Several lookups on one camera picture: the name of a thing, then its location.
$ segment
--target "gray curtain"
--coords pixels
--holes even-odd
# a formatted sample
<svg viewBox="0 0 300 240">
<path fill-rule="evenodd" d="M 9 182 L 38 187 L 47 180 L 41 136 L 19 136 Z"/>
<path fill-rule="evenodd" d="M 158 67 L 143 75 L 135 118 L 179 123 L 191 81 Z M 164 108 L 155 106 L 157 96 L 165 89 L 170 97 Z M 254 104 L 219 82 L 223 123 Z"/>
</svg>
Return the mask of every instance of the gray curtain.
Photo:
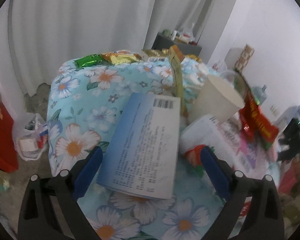
<svg viewBox="0 0 300 240">
<path fill-rule="evenodd" d="M 165 28 L 202 25 L 206 0 L 11 0 L 8 35 L 22 92 L 50 84 L 67 60 L 151 48 Z"/>
</svg>

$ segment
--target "blue and white booklet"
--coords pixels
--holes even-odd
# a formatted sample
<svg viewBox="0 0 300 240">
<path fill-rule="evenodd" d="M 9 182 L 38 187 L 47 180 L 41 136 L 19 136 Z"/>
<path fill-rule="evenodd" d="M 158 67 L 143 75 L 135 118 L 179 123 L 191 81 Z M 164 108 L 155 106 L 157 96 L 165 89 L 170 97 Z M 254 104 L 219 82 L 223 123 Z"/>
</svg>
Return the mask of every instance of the blue and white booklet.
<svg viewBox="0 0 300 240">
<path fill-rule="evenodd" d="M 103 157 L 97 183 L 145 198 L 170 199 L 180 98 L 131 94 Z"/>
</svg>

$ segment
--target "floral tablecloth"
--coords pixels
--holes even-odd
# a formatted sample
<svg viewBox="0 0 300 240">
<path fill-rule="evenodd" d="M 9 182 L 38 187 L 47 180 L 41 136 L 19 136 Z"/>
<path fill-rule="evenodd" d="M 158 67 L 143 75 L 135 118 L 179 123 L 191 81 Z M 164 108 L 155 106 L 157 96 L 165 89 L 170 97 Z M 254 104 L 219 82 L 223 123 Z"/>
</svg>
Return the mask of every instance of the floral tablecloth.
<svg viewBox="0 0 300 240">
<path fill-rule="evenodd" d="M 187 88 L 193 85 L 187 80 L 202 82 L 205 74 L 214 71 L 188 58 L 183 65 L 185 98 L 191 107 L 196 94 Z M 96 145 L 106 151 L 131 93 L 171 95 L 171 86 L 169 62 L 83 69 L 76 69 L 73 60 L 64 63 L 52 83 L 47 114 L 53 176 L 63 169 L 70 170 Z M 112 192 L 95 181 L 96 177 L 78 204 L 103 240 L 199 240 L 224 205 L 204 169 L 194 170 L 182 159 L 178 160 L 170 200 Z"/>
</svg>

